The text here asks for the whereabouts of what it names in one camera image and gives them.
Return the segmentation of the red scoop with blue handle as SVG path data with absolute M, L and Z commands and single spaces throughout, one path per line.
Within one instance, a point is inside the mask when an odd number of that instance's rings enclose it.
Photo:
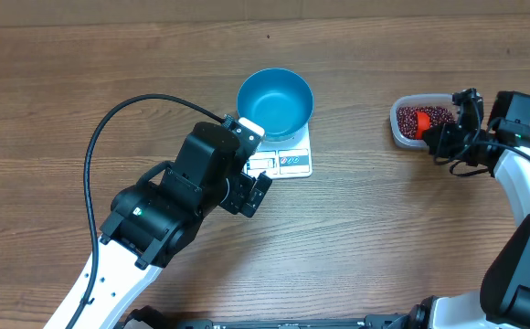
M 431 127 L 431 118 L 424 111 L 417 111 L 417 130 L 415 132 L 415 139 L 421 140 L 423 133 Z

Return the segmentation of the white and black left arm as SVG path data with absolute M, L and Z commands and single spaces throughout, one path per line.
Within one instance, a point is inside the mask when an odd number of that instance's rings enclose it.
M 47 326 L 113 328 L 215 207 L 252 217 L 271 180 L 243 168 L 264 135 L 246 118 L 197 123 L 175 161 L 154 166 L 113 199 L 99 255 L 89 257 Z

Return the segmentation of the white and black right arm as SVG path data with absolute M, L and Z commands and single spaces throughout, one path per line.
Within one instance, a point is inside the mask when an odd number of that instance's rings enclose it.
M 530 328 L 530 95 L 497 93 L 483 112 L 476 89 L 450 97 L 454 123 L 419 126 L 438 165 L 465 163 L 473 175 L 488 173 L 503 188 L 516 230 L 479 290 L 455 297 L 429 297 L 391 324 L 394 328 Z

